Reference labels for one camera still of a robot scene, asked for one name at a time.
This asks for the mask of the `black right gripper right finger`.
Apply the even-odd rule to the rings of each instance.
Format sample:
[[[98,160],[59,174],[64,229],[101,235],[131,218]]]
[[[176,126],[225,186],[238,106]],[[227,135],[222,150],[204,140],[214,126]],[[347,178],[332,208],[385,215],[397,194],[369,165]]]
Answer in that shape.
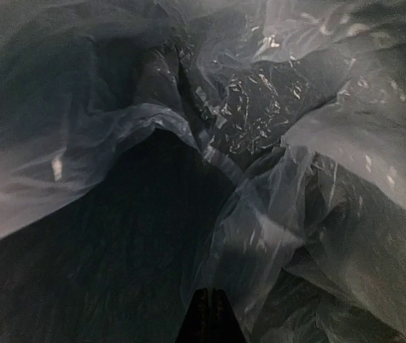
[[[209,342],[246,343],[226,293],[213,289],[209,315]]]

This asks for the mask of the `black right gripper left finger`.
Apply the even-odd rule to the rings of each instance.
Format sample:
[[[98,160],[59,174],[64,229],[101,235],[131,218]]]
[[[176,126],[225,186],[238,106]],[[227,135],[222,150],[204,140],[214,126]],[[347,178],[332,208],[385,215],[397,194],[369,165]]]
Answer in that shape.
[[[198,289],[190,302],[176,343],[206,343],[209,341],[209,292]]]

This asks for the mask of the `teal plastic trash bin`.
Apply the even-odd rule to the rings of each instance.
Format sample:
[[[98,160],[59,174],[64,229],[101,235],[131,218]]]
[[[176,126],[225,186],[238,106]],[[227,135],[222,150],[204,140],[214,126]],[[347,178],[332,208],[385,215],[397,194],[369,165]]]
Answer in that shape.
[[[0,342],[173,342],[182,283],[233,183],[174,134],[0,241]]]

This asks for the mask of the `translucent grey plastic bag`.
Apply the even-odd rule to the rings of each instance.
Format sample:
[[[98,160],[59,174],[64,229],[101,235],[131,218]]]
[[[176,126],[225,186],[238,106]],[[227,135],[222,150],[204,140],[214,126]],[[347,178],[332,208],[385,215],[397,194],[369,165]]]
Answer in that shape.
[[[0,241],[156,131],[234,186],[184,316],[406,342],[406,1],[0,1]]]

